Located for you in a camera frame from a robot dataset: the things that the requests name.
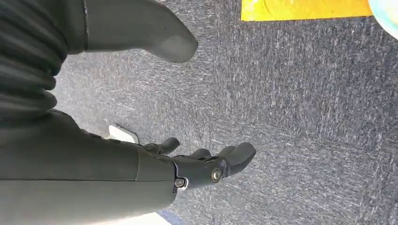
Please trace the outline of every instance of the screw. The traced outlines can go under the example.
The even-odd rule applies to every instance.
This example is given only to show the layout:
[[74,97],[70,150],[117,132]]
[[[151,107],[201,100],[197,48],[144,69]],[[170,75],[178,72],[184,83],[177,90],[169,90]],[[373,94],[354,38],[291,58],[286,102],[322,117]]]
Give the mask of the screw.
[[182,188],[185,185],[185,180],[182,178],[177,178],[175,181],[175,184],[176,184],[177,188],[179,188],[179,187]]
[[221,180],[222,172],[219,168],[215,168],[212,172],[212,180],[214,183],[217,183]]

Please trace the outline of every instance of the prosthetic hand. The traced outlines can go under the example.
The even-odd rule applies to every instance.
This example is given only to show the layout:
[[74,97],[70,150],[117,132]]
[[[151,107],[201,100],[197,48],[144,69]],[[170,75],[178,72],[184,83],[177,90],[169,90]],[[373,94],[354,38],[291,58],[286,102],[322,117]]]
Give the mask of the prosthetic hand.
[[229,146],[167,157],[155,145],[104,140],[52,109],[54,76],[68,54],[145,49],[184,62],[197,41],[166,7],[148,0],[0,2],[0,224],[75,225],[169,206],[178,189],[242,171],[256,151]]

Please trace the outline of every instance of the prosthetic finger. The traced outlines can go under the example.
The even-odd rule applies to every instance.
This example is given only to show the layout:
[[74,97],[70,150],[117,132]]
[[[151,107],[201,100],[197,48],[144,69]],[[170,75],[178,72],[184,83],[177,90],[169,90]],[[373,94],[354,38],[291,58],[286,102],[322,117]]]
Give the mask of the prosthetic finger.
[[193,189],[217,183],[245,169],[255,154],[251,144],[242,143],[229,146],[214,157],[206,149],[199,149],[190,156],[170,158],[176,167],[176,186]]
[[150,153],[157,155],[168,155],[180,146],[178,139],[170,137],[161,144],[146,144],[143,147]]

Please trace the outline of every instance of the yellow stripe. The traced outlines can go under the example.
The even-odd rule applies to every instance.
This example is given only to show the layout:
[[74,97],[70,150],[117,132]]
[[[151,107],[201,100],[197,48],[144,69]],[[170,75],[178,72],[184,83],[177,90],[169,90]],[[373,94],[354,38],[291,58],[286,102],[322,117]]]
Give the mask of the yellow stripe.
[[372,15],[368,0],[242,0],[243,21],[306,20]]

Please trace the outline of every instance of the floor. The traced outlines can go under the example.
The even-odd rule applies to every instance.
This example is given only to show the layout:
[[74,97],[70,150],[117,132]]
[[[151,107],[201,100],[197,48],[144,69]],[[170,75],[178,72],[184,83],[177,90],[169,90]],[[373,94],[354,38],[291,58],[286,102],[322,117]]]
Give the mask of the floor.
[[177,154],[255,145],[240,177],[178,196],[184,224],[398,224],[398,41],[374,18],[245,23],[239,1],[162,2],[196,56],[70,56],[58,109],[100,135],[178,137]]

